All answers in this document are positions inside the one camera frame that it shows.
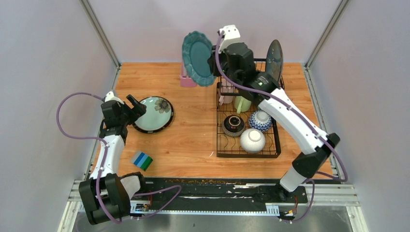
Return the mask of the pink mug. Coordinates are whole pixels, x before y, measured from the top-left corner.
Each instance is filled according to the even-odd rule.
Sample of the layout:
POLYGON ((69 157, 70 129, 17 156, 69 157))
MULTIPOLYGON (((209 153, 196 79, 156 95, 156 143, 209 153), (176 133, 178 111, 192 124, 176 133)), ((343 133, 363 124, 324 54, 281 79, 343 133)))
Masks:
POLYGON ((223 95, 226 93, 235 93, 235 87, 229 82, 222 80, 219 93, 219 105, 230 104, 234 100, 234 96, 223 95))

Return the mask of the dark blue floral plate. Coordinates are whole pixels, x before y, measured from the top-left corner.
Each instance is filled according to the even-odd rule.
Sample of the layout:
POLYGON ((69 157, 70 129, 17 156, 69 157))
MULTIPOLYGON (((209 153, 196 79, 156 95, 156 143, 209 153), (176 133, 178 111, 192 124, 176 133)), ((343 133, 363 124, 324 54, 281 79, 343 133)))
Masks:
POLYGON ((270 74, 277 82, 281 81, 283 71, 283 51, 279 40, 273 40, 268 48, 265 72, 270 74))

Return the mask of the green handled cream mug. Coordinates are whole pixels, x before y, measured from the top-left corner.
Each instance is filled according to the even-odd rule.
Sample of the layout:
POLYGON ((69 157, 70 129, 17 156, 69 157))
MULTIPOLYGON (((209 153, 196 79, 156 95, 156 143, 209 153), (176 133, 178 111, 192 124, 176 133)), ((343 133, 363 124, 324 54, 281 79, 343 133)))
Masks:
POLYGON ((236 96, 234 100, 234 107, 236 113, 246 112, 250 109, 252 102, 242 96, 236 96))

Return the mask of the teal plate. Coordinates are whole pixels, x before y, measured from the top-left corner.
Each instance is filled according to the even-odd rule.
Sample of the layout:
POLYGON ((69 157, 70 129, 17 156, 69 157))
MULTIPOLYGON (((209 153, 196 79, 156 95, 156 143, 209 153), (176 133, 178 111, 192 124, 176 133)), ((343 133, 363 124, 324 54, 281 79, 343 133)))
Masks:
POLYGON ((199 31, 190 32, 182 43, 182 61, 188 76, 201 87, 214 84, 216 76, 211 72, 208 59, 211 57, 212 43, 199 31))

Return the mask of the pink metronome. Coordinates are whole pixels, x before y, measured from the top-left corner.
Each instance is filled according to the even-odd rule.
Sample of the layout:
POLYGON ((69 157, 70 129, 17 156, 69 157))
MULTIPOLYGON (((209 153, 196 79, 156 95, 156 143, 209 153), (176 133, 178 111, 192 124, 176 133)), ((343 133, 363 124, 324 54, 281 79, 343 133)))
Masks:
POLYGON ((196 87, 197 86, 197 84, 188 75, 183 61, 181 61, 180 86, 181 87, 196 87))

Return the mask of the red patterned bowl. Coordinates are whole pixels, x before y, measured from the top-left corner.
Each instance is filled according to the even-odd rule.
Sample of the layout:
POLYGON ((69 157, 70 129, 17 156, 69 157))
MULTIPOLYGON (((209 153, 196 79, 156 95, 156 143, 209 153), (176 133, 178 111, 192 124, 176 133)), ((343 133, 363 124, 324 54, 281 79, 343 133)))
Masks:
POLYGON ((262 110, 255 111, 248 119, 248 124, 251 128, 261 132, 267 132, 272 127, 272 118, 269 114, 262 110))

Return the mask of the black gold patterned bowl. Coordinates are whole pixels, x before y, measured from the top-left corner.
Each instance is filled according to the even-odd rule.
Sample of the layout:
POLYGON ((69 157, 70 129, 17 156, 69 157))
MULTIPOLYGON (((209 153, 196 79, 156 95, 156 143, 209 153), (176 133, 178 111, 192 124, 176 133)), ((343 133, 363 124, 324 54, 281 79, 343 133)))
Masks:
POLYGON ((238 137, 245 130, 245 122, 240 116, 227 116, 222 124, 222 130, 227 136, 238 137))

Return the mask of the black wire dish rack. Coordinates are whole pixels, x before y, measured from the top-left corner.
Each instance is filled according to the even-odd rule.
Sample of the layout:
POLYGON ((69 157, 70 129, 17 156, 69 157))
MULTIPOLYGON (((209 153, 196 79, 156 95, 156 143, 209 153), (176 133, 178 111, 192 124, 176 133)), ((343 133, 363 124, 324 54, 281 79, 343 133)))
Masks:
POLYGON ((257 105, 247 104, 239 90, 217 78, 216 156, 276 159, 281 146, 276 121, 257 105))

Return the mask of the white patterned bowl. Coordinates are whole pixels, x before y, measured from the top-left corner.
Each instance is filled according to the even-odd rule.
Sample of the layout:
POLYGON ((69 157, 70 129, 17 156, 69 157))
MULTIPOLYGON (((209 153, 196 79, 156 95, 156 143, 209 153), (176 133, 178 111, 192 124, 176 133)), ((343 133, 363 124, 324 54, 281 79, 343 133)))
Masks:
POLYGON ((247 129, 240 136, 240 146, 248 153, 256 154, 263 150, 266 140, 257 129, 247 129))

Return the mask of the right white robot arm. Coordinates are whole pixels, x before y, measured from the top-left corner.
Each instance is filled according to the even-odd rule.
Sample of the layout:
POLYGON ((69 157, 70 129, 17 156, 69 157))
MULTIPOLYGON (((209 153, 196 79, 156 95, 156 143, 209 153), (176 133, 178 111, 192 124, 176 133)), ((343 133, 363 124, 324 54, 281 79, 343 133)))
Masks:
POLYGON ((245 43, 233 43, 222 51, 214 45, 207 62, 213 74, 235 86, 240 96, 277 121, 299 145, 301 153, 276 188, 278 199, 288 202, 295 196, 295 189, 313 177, 328 159, 340 141, 339 136, 317 128, 280 87, 283 52, 278 40, 269 46, 263 72, 256 69, 253 51, 245 43))

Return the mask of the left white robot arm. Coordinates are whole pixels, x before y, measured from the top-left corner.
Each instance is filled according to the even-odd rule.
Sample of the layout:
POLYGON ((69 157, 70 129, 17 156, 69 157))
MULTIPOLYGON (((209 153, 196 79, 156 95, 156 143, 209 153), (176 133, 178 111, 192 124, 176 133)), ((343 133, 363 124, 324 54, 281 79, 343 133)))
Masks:
POLYGON ((82 204, 91 225, 107 221, 120 223, 131 211, 131 198, 144 199, 148 186, 140 172, 118 176, 119 158, 128 135, 127 126, 146 113, 142 105, 131 94, 127 95, 128 106, 113 92, 103 99, 103 120, 98 139, 101 149, 97 164, 88 180, 79 184, 82 204))

